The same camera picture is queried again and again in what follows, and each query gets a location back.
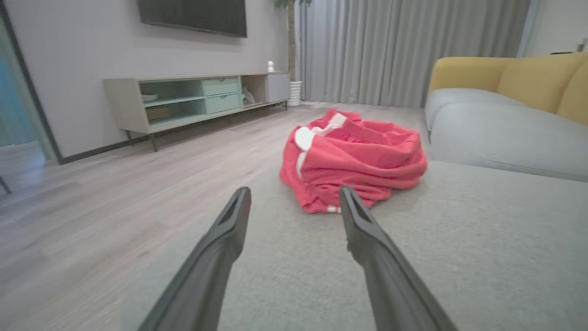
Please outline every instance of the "television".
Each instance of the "television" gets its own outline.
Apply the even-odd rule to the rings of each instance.
[[[141,22],[247,38],[245,0],[138,0]]]

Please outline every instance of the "laminate flooring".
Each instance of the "laminate flooring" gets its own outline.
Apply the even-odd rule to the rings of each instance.
[[[14,193],[0,196],[0,330],[118,330],[133,272],[280,162],[293,128],[329,107],[416,130],[429,154],[421,109],[305,102],[164,135],[157,153],[145,141],[5,176]]]

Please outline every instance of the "red cloth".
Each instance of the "red cloth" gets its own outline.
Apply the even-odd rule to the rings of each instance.
[[[372,207],[393,188],[414,187],[427,169],[420,135],[394,123],[363,121],[329,109],[292,131],[280,178],[308,213],[340,212],[339,187],[351,186]]]

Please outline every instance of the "drawer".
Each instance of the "drawer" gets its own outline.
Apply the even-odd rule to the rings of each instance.
[[[239,108],[239,94],[223,95],[221,97],[206,98],[206,113],[213,114],[215,112],[231,110]]]
[[[238,93],[239,84],[236,77],[214,78],[202,81],[204,95],[216,95],[224,93]]]

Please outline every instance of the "sofa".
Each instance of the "sofa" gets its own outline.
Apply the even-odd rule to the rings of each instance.
[[[588,182],[588,53],[442,58],[425,116],[436,161]]]

